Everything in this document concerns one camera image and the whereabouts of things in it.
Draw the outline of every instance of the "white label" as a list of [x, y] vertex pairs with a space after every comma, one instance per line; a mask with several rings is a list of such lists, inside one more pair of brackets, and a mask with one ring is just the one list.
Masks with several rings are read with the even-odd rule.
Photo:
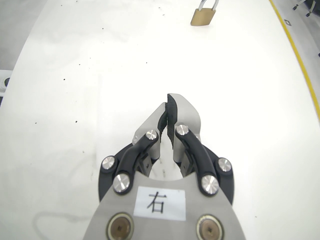
[[139, 186], [133, 215], [146, 218], [185, 221], [185, 191]]

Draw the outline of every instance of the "yellow stripe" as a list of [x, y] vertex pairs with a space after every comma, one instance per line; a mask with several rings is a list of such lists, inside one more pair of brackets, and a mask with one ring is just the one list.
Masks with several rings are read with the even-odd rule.
[[285, 22], [283, 21], [281, 15], [279, 14], [278, 9], [276, 8], [276, 6], [275, 6], [275, 4], [273, 3], [272, 0], [269, 0], [269, 2], [271, 3], [271, 5], [272, 5], [272, 7], [273, 7], [273, 10], [274, 10], [275, 13], [277, 14], [277, 16], [278, 16], [278, 18], [279, 18], [279, 21], [280, 21], [280, 23], [281, 23], [281, 25], [282, 25], [285, 33], [287, 34], [287, 37], [288, 37], [289, 41], [290, 41], [291, 47], [292, 47], [292, 49], [293, 49], [293, 51], [294, 51], [294, 53], [295, 53], [295, 55], [296, 55], [296, 57], [297, 57], [297, 60], [298, 60], [299, 65], [300, 65], [300, 68], [301, 68], [302, 73], [303, 73], [304, 78], [305, 78], [305, 82], [306, 82], [306, 84], [308, 85], [308, 88], [309, 88], [309, 91], [310, 91], [310, 94], [311, 94], [311, 98], [312, 98], [313, 103], [314, 103], [314, 107], [315, 107], [315, 110], [316, 110], [318, 119], [320, 120], [320, 107], [319, 107], [319, 103], [318, 103], [318, 100], [317, 100], [315, 91], [314, 91], [314, 89], [313, 89], [313, 87], [312, 87], [312, 84], [311, 84], [309, 75], [308, 75], [308, 73], [307, 73], [307, 70], [306, 70], [306, 68], [305, 68], [305, 66], [304, 66], [304, 64], [303, 64], [303, 61], [302, 61], [302, 59], [301, 59], [301, 57], [300, 57], [300, 55], [299, 55], [299, 52], [298, 52], [298, 50], [297, 50], [297, 47], [296, 47], [295, 43], [294, 43], [294, 41], [292, 40], [292, 37], [291, 37], [291, 35], [290, 35], [290, 33], [289, 33], [288, 29], [287, 29], [287, 26], [286, 26]]

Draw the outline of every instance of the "round metal bolt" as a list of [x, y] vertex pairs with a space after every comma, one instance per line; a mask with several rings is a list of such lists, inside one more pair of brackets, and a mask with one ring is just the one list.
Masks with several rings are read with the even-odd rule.
[[102, 161], [102, 167], [106, 170], [111, 169], [115, 161], [116, 160], [113, 156], [108, 156]]
[[110, 219], [106, 232], [110, 240], [128, 240], [133, 230], [132, 218], [126, 213], [118, 213]]
[[208, 194], [216, 194], [219, 190], [219, 182], [212, 175], [205, 175], [201, 179], [201, 186]]
[[149, 140], [155, 140], [157, 138], [157, 136], [158, 136], [158, 133], [155, 130], [149, 130], [148, 132], [145, 133], [145, 136]]
[[179, 135], [186, 135], [187, 133], [189, 133], [189, 127], [187, 127], [184, 124], [181, 124], [177, 126], [176, 131]]
[[200, 217], [196, 230], [200, 240], [221, 240], [223, 237], [222, 226], [212, 215]]
[[114, 177], [112, 185], [115, 192], [124, 192], [130, 185], [130, 178], [127, 174], [118, 174]]
[[221, 170], [224, 171], [224, 172], [228, 172], [232, 168], [230, 161], [227, 160], [224, 157], [221, 157], [221, 158], [218, 159], [218, 165], [221, 168]]

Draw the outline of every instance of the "gray floor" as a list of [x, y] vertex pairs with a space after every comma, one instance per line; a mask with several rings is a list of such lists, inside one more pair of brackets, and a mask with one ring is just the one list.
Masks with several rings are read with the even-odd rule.
[[[23, 45], [47, 0], [0, 0], [0, 69], [13, 70]], [[290, 21], [291, 36], [303, 59], [320, 101], [320, 17], [306, 17], [300, 0], [273, 0], [281, 16]]]

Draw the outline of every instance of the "silver screw head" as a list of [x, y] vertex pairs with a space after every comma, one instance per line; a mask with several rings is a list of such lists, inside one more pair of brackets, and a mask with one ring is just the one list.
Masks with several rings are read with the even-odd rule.
[[121, 173], [114, 177], [113, 179], [113, 190], [115, 192], [124, 192], [130, 185], [130, 178], [127, 174]]
[[186, 135], [187, 133], [189, 133], [189, 127], [187, 127], [184, 124], [181, 124], [177, 126], [176, 131], [179, 135]]
[[102, 161], [102, 167], [106, 170], [111, 169], [115, 161], [116, 160], [113, 156], [108, 156]]
[[157, 136], [158, 136], [158, 133], [155, 130], [149, 130], [148, 132], [145, 133], [145, 136], [149, 140], [155, 140], [157, 138]]
[[205, 175], [201, 178], [201, 186], [208, 194], [216, 194], [219, 190], [219, 182], [212, 175]]
[[221, 170], [224, 171], [224, 172], [228, 172], [232, 168], [230, 161], [227, 160], [224, 157], [221, 157], [221, 158], [218, 159], [218, 165], [221, 168]]

